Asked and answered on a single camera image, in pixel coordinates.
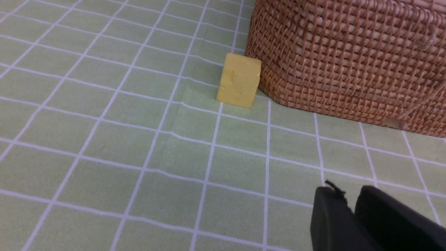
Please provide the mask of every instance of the woven basket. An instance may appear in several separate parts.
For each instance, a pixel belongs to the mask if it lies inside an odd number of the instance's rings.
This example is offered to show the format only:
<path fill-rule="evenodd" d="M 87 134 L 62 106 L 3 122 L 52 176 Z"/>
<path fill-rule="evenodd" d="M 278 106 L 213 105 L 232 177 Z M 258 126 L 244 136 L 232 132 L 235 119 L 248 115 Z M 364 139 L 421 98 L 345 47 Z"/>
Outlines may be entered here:
<path fill-rule="evenodd" d="M 282 105 L 446 137 L 445 13 L 446 0 L 257 0 L 245 54 Z"/>

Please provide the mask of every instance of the yellow cube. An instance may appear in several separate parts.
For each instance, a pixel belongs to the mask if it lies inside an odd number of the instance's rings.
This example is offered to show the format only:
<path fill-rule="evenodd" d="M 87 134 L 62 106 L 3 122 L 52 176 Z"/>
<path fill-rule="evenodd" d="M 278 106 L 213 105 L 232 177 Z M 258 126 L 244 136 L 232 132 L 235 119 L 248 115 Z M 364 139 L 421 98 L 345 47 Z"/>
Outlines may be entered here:
<path fill-rule="evenodd" d="M 228 53 L 224 61 L 217 100 L 251 108 L 259 87 L 261 64 L 258 59 Z"/>

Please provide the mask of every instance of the yellow sponge block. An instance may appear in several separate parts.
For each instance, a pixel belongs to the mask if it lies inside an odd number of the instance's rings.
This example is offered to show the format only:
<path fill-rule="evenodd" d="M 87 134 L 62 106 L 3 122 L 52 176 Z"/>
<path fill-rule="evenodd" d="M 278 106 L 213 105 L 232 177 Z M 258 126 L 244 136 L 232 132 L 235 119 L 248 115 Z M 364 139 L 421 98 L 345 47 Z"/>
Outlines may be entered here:
<path fill-rule="evenodd" d="M 250 108 L 259 86 L 261 64 L 262 62 L 258 59 L 228 53 L 217 100 Z"/>

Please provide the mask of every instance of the grid square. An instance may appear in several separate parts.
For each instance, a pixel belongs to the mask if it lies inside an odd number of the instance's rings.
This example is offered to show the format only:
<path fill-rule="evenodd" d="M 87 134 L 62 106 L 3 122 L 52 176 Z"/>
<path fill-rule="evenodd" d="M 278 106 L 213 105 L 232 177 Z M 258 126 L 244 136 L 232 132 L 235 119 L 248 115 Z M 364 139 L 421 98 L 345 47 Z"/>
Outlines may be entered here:
<path fill-rule="evenodd" d="M 404 188 L 397 188 L 384 184 L 380 184 L 379 188 L 385 193 L 399 200 L 401 203 L 417 211 L 421 215 L 436 222 L 434 213 L 429 205 L 429 202 L 427 201 L 425 193 L 411 191 Z"/>
<path fill-rule="evenodd" d="M 185 36 L 155 30 L 147 44 L 164 50 L 187 53 L 191 41 L 191 38 Z"/>
<path fill-rule="evenodd" d="M 149 168 L 183 177 L 204 180 L 211 147 L 201 143 L 160 134 Z"/>
<path fill-rule="evenodd" d="M 6 148 L 8 148 L 8 146 L 9 146 L 9 143 L 0 141 L 0 153 L 3 153 L 6 150 Z"/>
<path fill-rule="evenodd" d="M 33 233 L 46 204 L 0 194 L 0 243 L 4 250 L 20 250 Z"/>
<path fill-rule="evenodd" d="M 63 5 L 67 7 L 73 6 L 77 1 L 76 0 L 45 0 L 46 3 L 53 3 L 58 5 Z"/>
<path fill-rule="evenodd" d="M 162 11 L 167 4 L 167 0 L 130 0 L 128 4 L 149 8 L 156 11 Z"/>
<path fill-rule="evenodd" d="M 12 65 L 30 45 L 0 37 L 0 63 Z"/>
<path fill-rule="evenodd" d="M 300 201 L 314 202 L 314 191 L 321 186 L 321 172 L 278 160 L 269 162 L 269 194 Z"/>
<path fill-rule="evenodd" d="M 150 128 L 158 128 L 167 102 L 119 93 L 106 119 Z"/>
<path fill-rule="evenodd" d="M 220 29 L 218 27 L 201 24 L 197 33 L 197 39 L 205 39 L 211 42 L 219 43 L 232 47 L 235 32 Z"/>
<path fill-rule="evenodd" d="M 14 146 L 0 162 L 2 189 L 51 199 L 74 157 Z"/>
<path fill-rule="evenodd" d="M 412 159 L 376 151 L 370 151 L 370 157 L 378 180 L 423 189 Z"/>
<path fill-rule="evenodd" d="M 208 186 L 199 229 L 262 242 L 263 209 L 260 196 Z"/>
<path fill-rule="evenodd" d="M 196 57 L 188 57 L 183 76 L 215 86 L 220 85 L 223 66 L 206 62 Z"/>
<path fill-rule="evenodd" d="M 140 45 L 100 37 L 88 51 L 88 55 L 115 62 L 131 64 L 140 49 Z"/>
<path fill-rule="evenodd" d="M 10 16 L 0 24 L 0 34 L 34 42 L 50 27 L 23 17 Z"/>
<path fill-rule="evenodd" d="M 240 4 L 221 0 L 210 0 L 208 8 L 216 9 L 225 13 L 238 16 L 240 11 Z"/>
<path fill-rule="evenodd" d="M 11 12 L 20 5 L 22 5 L 23 2 L 25 2 L 25 0 L 2 0 L 2 4 L 0 5 L 0 11 Z"/>
<path fill-rule="evenodd" d="M 413 133 L 406 135 L 415 157 L 446 164 L 446 143 L 443 139 Z"/>
<path fill-rule="evenodd" d="M 310 134 L 316 133 L 313 113 L 286 107 L 276 102 L 271 102 L 271 124 Z"/>
<path fill-rule="evenodd" d="M 243 4 L 246 6 L 254 7 L 254 5 L 256 4 L 256 0 L 245 0 Z"/>
<path fill-rule="evenodd" d="M 74 54 L 37 46 L 20 60 L 17 66 L 34 71 L 64 76 L 78 59 L 79 56 Z"/>
<path fill-rule="evenodd" d="M 29 250 L 106 250 L 119 222 L 119 218 L 54 206 Z"/>
<path fill-rule="evenodd" d="M 229 30 L 235 30 L 237 27 L 236 17 L 212 9 L 206 9 L 203 22 Z"/>
<path fill-rule="evenodd" d="M 76 8 L 107 16 L 113 16 L 121 7 L 118 3 L 107 0 L 83 0 Z"/>
<path fill-rule="evenodd" d="M 159 16 L 160 14 L 157 12 L 125 6 L 116 17 L 141 25 L 154 26 Z"/>
<path fill-rule="evenodd" d="M 312 209 L 282 201 L 268 202 L 268 245 L 310 251 Z"/>
<path fill-rule="evenodd" d="M 254 192 L 265 192 L 266 158 L 215 148 L 209 181 Z"/>
<path fill-rule="evenodd" d="M 176 81 L 174 76 L 133 68 L 121 90 L 168 100 Z"/>
<path fill-rule="evenodd" d="M 224 104 L 223 113 L 266 123 L 268 122 L 268 100 L 256 97 L 250 109 Z"/>
<path fill-rule="evenodd" d="M 58 200 L 107 212 L 124 213 L 139 173 L 138 170 L 82 159 Z"/>
<path fill-rule="evenodd" d="M 72 10 L 59 24 L 99 33 L 109 20 L 108 17 Z"/>
<path fill-rule="evenodd" d="M 197 182 L 146 173 L 130 214 L 169 225 L 193 228 L 201 191 L 202 184 Z"/>
<path fill-rule="evenodd" d="M 363 124 L 363 129 L 368 147 L 410 155 L 400 130 L 370 124 Z"/>
<path fill-rule="evenodd" d="M 179 74 L 185 56 L 145 47 L 136 66 L 166 73 Z"/>
<path fill-rule="evenodd" d="M 140 25 L 113 20 L 105 30 L 104 35 L 144 43 L 151 29 Z"/>
<path fill-rule="evenodd" d="M 127 71 L 127 66 L 83 58 L 69 77 L 91 84 L 118 88 Z"/>
<path fill-rule="evenodd" d="M 66 8 L 57 7 L 41 2 L 30 1 L 20 8 L 16 15 L 39 19 L 45 22 L 55 23 L 63 14 L 67 12 Z"/>
<path fill-rule="evenodd" d="M 154 135 L 152 131 L 101 122 L 85 155 L 140 167 Z"/>
<path fill-rule="evenodd" d="M 147 250 L 150 247 L 150 250 L 188 251 L 191 239 L 191 233 L 127 220 L 116 250 Z"/>
<path fill-rule="evenodd" d="M 240 56 L 245 56 L 245 51 L 244 50 L 240 50 L 240 49 L 235 49 L 234 50 L 234 54 L 237 54 L 237 55 L 240 55 Z M 257 90 L 256 95 L 266 97 L 266 95 L 259 89 Z"/>
<path fill-rule="evenodd" d="M 372 178 L 372 168 L 364 148 L 321 139 L 324 167 Z"/>
<path fill-rule="evenodd" d="M 161 21 L 157 24 L 157 28 L 187 36 L 193 36 L 195 30 L 197 29 L 197 25 L 198 24 L 196 22 L 187 21 L 172 16 L 163 16 Z"/>
<path fill-rule="evenodd" d="M 266 154 L 266 131 L 265 125 L 221 117 L 217 144 Z"/>
<path fill-rule="evenodd" d="M 325 180 L 333 182 L 339 189 L 345 191 L 345 197 L 350 208 L 355 208 L 358 196 L 361 193 L 362 186 L 373 186 L 373 182 L 368 180 L 357 179 L 332 172 L 324 173 Z"/>
<path fill-rule="evenodd" d="M 216 114 L 171 104 L 162 129 L 183 137 L 211 142 L 216 121 Z"/>
<path fill-rule="evenodd" d="M 249 20 L 240 19 L 238 32 L 248 33 L 249 32 L 249 24 L 250 24 Z"/>
<path fill-rule="evenodd" d="M 173 100 L 193 107 L 218 112 L 220 102 L 215 100 L 217 92 L 218 88 L 196 83 L 190 79 L 181 79 Z"/>
<path fill-rule="evenodd" d="M 319 166 L 315 137 L 271 128 L 271 156 Z"/>
<path fill-rule="evenodd" d="M 254 10 L 253 5 L 250 5 L 250 6 L 243 5 L 241 17 L 246 18 L 246 19 L 251 19 L 253 10 Z"/>
<path fill-rule="evenodd" d="M 55 26 L 39 43 L 51 47 L 84 53 L 96 36 L 65 27 Z"/>
<path fill-rule="evenodd" d="M 21 141 L 78 153 L 95 121 L 55 111 L 42 110 L 20 138 Z"/>
<path fill-rule="evenodd" d="M 231 49 L 229 47 L 211 43 L 205 40 L 195 40 L 190 54 L 202 57 L 212 62 L 224 64 L 226 54 L 230 52 Z"/>
<path fill-rule="evenodd" d="M 201 7 L 174 1 L 170 2 L 166 9 L 166 14 L 182 17 L 192 21 L 199 21 L 202 12 L 203 8 Z"/>
<path fill-rule="evenodd" d="M 318 114 L 319 135 L 363 145 L 359 123 Z"/>
<path fill-rule="evenodd" d="M 427 189 L 431 192 L 446 194 L 446 183 L 444 182 L 446 168 L 444 166 L 422 161 L 417 161 L 417 163 Z"/>
<path fill-rule="evenodd" d="M 442 226 L 446 226 L 446 199 L 438 196 L 430 196 L 432 204 L 437 211 Z"/>
<path fill-rule="evenodd" d="M 204 235 L 197 236 L 197 242 L 195 243 L 195 251 L 210 251 L 210 250 L 261 251 L 262 249 L 259 247 L 253 247 L 253 246 L 248 246 L 246 244 L 225 241 Z"/>
<path fill-rule="evenodd" d="M 246 49 L 246 42 L 248 40 L 248 35 L 246 34 L 242 34 L 242 33 L 237 33 L 237 39 L 235 41 L 235 47 L 240 49 L 240 50 L 245 50 Z"/>
<path fill-rule="evenodd" d="M 37 109 L 34 106 L 0 100 L 0 137 L 13 139 Z"/>
<path fill-rule="evenodd" d="M 112 96 L 113 91 L 66 80 L 51 98 L 48 106 L 99 117 Z"/>

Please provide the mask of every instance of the wicker basket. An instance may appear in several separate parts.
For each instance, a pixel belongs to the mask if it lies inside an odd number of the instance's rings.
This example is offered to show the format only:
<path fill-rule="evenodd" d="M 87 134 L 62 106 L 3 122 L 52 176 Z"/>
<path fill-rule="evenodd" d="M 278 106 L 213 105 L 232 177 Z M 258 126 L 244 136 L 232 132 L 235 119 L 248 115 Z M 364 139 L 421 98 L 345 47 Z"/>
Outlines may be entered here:
<path fill-rule="evenodd" d="M 311 112 L 446 137 L 446 0 L 257 0 L 259 88 Z"/>

